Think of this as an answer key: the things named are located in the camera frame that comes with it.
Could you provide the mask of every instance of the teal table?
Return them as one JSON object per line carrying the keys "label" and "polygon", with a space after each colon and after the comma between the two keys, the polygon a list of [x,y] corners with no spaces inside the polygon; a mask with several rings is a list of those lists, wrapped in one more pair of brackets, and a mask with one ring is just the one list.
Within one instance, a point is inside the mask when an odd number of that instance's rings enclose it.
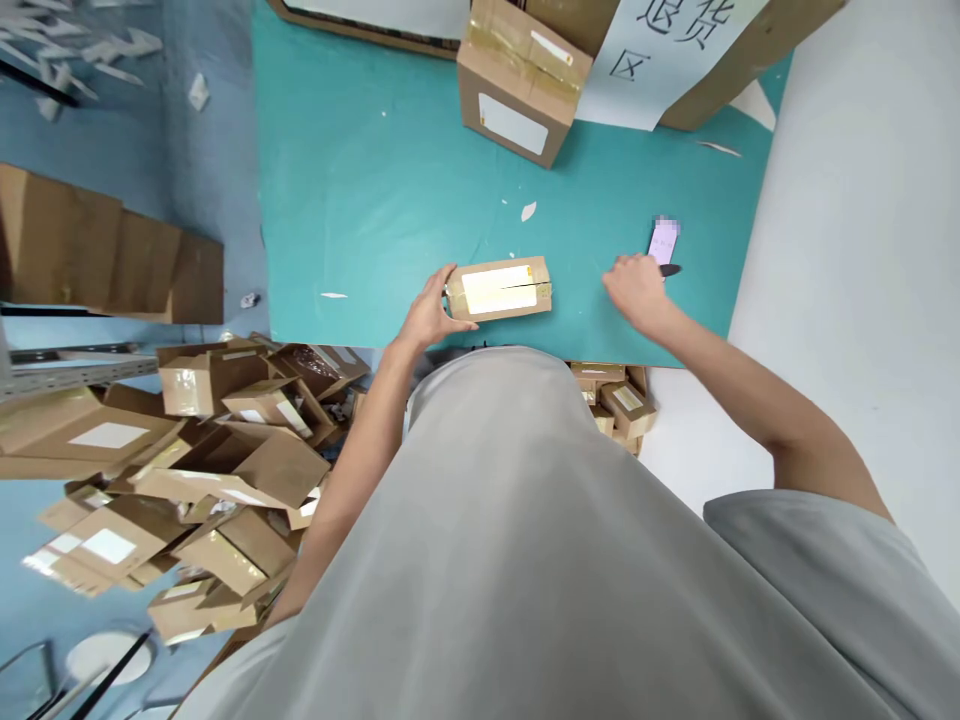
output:
{"label": "teal table", "polygon": [[[543,255],[552,312],[484,323],[454,342],[676,367],[628,327],[600,281],[618,255],[646,250],[661,214],[682,226],[670,296],[726,336],[773,139],[759,123],[731,108],[693,134],[577,122],[543,170],[462,126],[455,63],[289,25],[255,6],[275,339],[383,347],[445,263]],[[777,112],[789,62],[762,79]]]}

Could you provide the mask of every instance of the smartphone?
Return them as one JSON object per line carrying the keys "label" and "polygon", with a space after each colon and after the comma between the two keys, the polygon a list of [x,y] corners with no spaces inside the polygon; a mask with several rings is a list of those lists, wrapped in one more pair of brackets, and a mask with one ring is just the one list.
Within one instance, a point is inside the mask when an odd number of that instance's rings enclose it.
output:
{"label": "smartphone", "polygon": [[656,258],[657,262],[661,265],[669,265],[673,258],[673,249],[676,247],[679,237],[680,223],[665,215],[657,216],[647,255]]}

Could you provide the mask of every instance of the sleeve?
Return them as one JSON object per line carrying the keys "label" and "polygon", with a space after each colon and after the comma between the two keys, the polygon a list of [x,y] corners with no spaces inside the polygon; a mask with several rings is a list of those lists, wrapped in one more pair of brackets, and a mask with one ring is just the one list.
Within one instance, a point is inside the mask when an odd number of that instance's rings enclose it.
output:
{"label": "sleeve", "polygon": [[270,666],[297,617],[288,618],[224,660],[187,695],[176,720],[233,720]]}
{"label": "sleeve", "polygon": [[892,523],[811,493],[759,490],[704,520],[883,695],[917,718],[960,708],[960,615]]}

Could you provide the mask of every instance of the sign paper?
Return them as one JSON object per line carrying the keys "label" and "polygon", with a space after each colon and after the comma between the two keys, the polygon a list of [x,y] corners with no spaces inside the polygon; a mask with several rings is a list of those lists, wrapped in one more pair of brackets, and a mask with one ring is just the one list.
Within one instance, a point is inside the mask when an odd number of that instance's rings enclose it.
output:
{"label": "sign paper", "polygon": [[622,0],[577,119],[653,130],[768,0]]}

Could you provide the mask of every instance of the stack of flattened cardboard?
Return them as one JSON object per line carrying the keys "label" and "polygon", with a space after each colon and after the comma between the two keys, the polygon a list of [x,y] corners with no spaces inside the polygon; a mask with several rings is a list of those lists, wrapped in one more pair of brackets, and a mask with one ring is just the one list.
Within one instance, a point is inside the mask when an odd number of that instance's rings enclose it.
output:
{"label": "stack of flattened cardboard", "polygon": [[609,363],[570,363],[597,429],[632,455],[639,455],[643,437],[657,419],[647,397],[646,368]]}
{"label": "stack of flattened cardboard", "polygon": [[0,164],[0,299],[223,322],[223,248],[111,197]]}

